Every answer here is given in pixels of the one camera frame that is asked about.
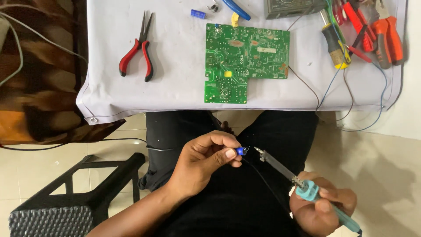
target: brown patterned cloth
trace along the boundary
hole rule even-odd
[[[10,7],[0,11],[87,58],[85,1],[0,0],[0,6],[5,4],[25,4],[42,10]],[[93,142],[125,123],[122,119],[89,126],[75,104],[86,75],[85,62],[9,21],[18,33],[24,66],[0,87],[0,145]],[[19,64],[15,37],[9,30],[0,53],[0,81]]]

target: yellow component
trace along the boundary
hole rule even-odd
[[[238,27],[238,17],[239,15],[237,13],[233,13],[231,17],[231,25],[232,27]]]
[[[345,61],[344,61],[344,63],[342,63],[342,60],[341,60],[341,63],[340,64],[338,64],[338,65],[335,65],[335,67],[336,67],[336,69],[339,69],[339,68],[341,68],[341,69],[345,69],[345,68],[347,68],[347,67],[349,67],[349,65],[351,64],[351,57],[349,56],[349,53],[348,53],[348,50],[345,48],[345,46],[341,43],[341,41],[340,40],[338,40],[338,43],[339,43],[339,45],[341,46],[341,48],[342,48],[342,52],[344,52],[345,53]]]
[[[224,77],[232,77],[232,72],[231,71],[225,71]]]

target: person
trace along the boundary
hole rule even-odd
[[[340,226],[331,202],[350,216],[357,198],[303,171],[317,123],[314,111],[266,110],[235,137],[207,111],[146,113],[148,146],[162,150],[149,150],[139,180],[151,193],[87,236],[327,236]],[[291,182],[257,151],[234,149],[253,146],[313,180],[321,199],[289,197]]]

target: multimeter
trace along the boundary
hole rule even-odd
[[[325,0],[263,0],[267,20],[283,17],[310,15],[325,8]]]

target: hand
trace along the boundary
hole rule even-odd
[[[319,187],[321,199],[316,203],[303,200],[295,194],[290,198],[290,209],[301,228],[314,237],[327,236],[340,227],[335,206],[351,216],[357,206],[357,195],[351,189],[337,189],[330,181],[315,172],[303,171],[298,175],[301,180],[312,180]]]
[[[179,160],[166,184],[172,192],[188,198],[201,192],[209,183],[211,174],[229,163],[241,166],[241,156],[233,148],[241,144],[232,134],[213,131],[184,145]]]

